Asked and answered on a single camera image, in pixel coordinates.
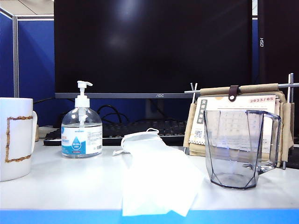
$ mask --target white desk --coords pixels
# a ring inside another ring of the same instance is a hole
[[[43,146],[43,140],[36,143],[30,174],[0,183],[1,209],[121,210],[130,155],[112,157],[115,147],[104,147],[102,155],[67,159],[60,149]],[[261,175],[255,188],[234,190],[210,182],[204,157],[189,159],[205,174],[192,210],[299,208],[297,169],[277,168]]]

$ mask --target mug handle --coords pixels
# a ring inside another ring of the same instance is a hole
[[[281,126],[280,116],[266,111],[263,112],[263,115],[264,117],[268,117],[272,119],[272,132],[271,132],[272,134],[271,134],[271,147],[270,147],[269,160],[265,162],[261,162],[261,168],[259,174],[263,174],[269,170],[274,169],[277,166],[280,126]]]
[[[37,125],[37,114],[35,111],[32,112],[32,142],[31,142],[31,154],[34,150],[34,145],[36,141],[36,125]]]

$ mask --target face mask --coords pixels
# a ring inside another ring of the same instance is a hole
[[[133,133],[133,134],[127,134],[121,140],[122,150],[118,150],[118,151],[114,150],[112,156],[116,156],[121,153],[123,153],[123,154],[130,153],[130,149],[128,149],[127,151],[124,149],[125,145],[127,145],[126,142],[157,141],[158,143],[165,145],[165,143],[162,141],[162,139],[159,137],[158,134],[159,134],[159,130],[154,129],[154,128],[149,128],[145,132],[137,132],[137,133]]]
[[[120,153],[131,153],[124,174],[123,216],[166,214],[186,216],[203,174],[183,151],[167,146],[157,129],[126,135]]]

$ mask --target leather strap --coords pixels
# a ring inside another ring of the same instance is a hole
[[[230,102],[234,102],[238,95],[238,85],[231,85],[228,90],[228,99]]]

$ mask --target hand sanitizer bottle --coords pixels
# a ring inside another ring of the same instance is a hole
[[[68,112],[61,124],[62,155],[69,158],[86,158],[102,152],[102,121],[84,91],[93,84],[77,81],[80,95],[75,99],[75,109]]]

